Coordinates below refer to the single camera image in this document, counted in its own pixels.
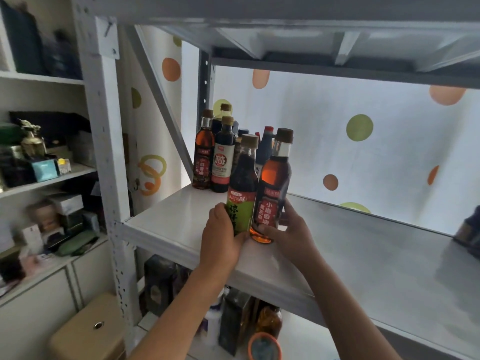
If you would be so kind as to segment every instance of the stool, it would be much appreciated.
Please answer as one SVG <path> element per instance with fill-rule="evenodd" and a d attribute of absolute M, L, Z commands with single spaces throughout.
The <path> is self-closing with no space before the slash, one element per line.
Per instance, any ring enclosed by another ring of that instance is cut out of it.
<path fill-rule="evenodd" d="M 124 328 L 117 297 L 103 293 L 54 333 L 48 348 L 55 360 L 124 359 Z"/>

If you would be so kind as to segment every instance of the orange rim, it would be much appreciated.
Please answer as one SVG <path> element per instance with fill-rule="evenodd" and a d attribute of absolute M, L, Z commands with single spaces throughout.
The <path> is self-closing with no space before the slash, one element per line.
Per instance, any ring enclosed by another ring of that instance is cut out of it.
<path fill-rule="evenodd" d="M 278 349 L 278 359 L 277 360 L 282 360 L 282 348 L 280 347 L 279 342 L 275 337 L 273 337 L 271 334 L 267 332 L 257 332 L 255 333 L 252 337 L 250 337 L 248 341 L 248 359 L 249 360 L 255 360 L 254 357 L 252 356 L 252 344 L 254 341 L 258 338 L 269 338 L 272 340 L 272 342 L 276 345 Z"/>

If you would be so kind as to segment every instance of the forearm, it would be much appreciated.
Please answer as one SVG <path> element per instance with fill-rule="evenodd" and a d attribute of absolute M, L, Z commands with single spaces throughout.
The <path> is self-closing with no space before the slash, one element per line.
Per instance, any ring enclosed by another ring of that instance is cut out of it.
<path fill-rule="evenodd" d="M 300 271 L 315 295 L 342 360 L 401 360 L 320 254 Z"/>
<path fill-rule="evenodd" d="M 185 360 L 192 339 L 227 278 L 195 269 L 129 360 Z"/>

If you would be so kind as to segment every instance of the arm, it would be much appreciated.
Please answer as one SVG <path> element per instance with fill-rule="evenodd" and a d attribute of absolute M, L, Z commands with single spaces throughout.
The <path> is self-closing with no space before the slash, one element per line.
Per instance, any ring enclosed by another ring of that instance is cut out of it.
<path fill-rule="evenodd" d="M 401 360 L 320 255 L 307 224 L 285 202 L 286 231 L 260 225 L 307 280 L 342 360 Z"/>
<path fill-rule="evenodd" d="M 210 210 L 201 237 L 200 264 L 129 360 L 185 359 L 198 326 L 237 265 L 247 236 L 233 236 L 223 203 Z"/>

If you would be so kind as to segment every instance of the brown bottle cap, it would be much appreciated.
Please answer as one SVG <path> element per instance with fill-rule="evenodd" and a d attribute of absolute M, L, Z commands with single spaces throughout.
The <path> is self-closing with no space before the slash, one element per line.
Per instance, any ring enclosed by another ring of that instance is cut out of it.
<path fill-rule="evenodd" d="M 250 149 L 258 149 L 258 136 L 252 134 L 243 134 L 241 136 L 240 146 Z"/>
<path fill-rule="evenodd" d="M 213 110 L 210 110 L 209 108 L 205 108 L 201 113 L 201 117 L 213 119 Z"/>
<path fill-rule="evenodd" d="M 291 144 L 293 142 L 293 130 L 279 127 L 276 131 L 275 140 L 281 143 Z"/>
<path fill-rule="evenodd" d="M 222 116 L 223 125 L 233 125 L 233 116 Z"/>
<path fill-rule="evenodd" d="M 232 111 L 232 105 L 229 104 L 229 103 L 222 103 L 222 104 L 220 105 L 220 110 L 221 110 L 221 111 L 230 111 L 230 112 L 231 112 L 231 111 Z"/>

